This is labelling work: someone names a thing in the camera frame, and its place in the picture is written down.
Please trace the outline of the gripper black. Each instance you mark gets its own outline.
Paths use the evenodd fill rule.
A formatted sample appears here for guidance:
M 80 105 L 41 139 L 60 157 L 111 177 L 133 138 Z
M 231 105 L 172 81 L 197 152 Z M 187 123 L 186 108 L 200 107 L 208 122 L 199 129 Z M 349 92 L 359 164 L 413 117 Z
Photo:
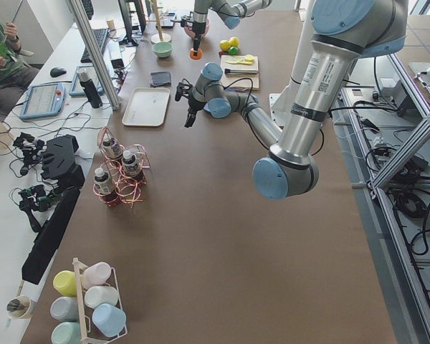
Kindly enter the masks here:
M 188 102 L 188 114 L 184 123 L 185 128 L 190 128 L 194 125 L 197 112 L 203 109 L 203 103 L 196 99 L 193 88 L 194 86 L 188 80 L 181 80 L 176 86 L 175 101 L 179 102 L 184 97 Z
M 190 14 L 181 17 L 181 26 L 188 27 L 195 34 L 193 38 L 193 54 L 199 53 L 201 35 L 206 32 L 207 19 L 207 13 L 200 13 L 197 11 L 191 11 Z

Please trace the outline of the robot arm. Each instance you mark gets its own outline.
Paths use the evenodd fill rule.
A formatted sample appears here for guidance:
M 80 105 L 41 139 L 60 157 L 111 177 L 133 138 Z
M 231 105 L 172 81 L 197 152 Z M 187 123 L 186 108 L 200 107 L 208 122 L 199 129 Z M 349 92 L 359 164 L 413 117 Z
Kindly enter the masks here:
M 257 10 L 269 7 L 271 3 L 270 0 L 246 0 L 230 5 L 225 0 L 195 0 L 190 14 L 181 17 L 181 26 L 189 28 L 194 33 L 190 58 L 202 57 L 199 48 L 202 35 L 206 31 L 209 9 L 215 11 L 229 29 L 234 29 L 242 18 L 253 15 Z
M 284 199 L 310 191 L 319 172 L 310 149 L 357 59 L 392 54 L 406 38 L 406 1 L 315 1 L 306 19 L 303 41 L 312 46 L 307 68 L 293 101 L 287 104 L 287 122 L 278 126 L 249 94 L 230 92 L 221 83 L 222 68 L 204 65 L 195 83 L 181 81 L 177 98 L 186 98 L 186 127 L 198 111 L 214 118 L 239 113 L 268 155 L 253 167 L 258 192 L 268 199 Z

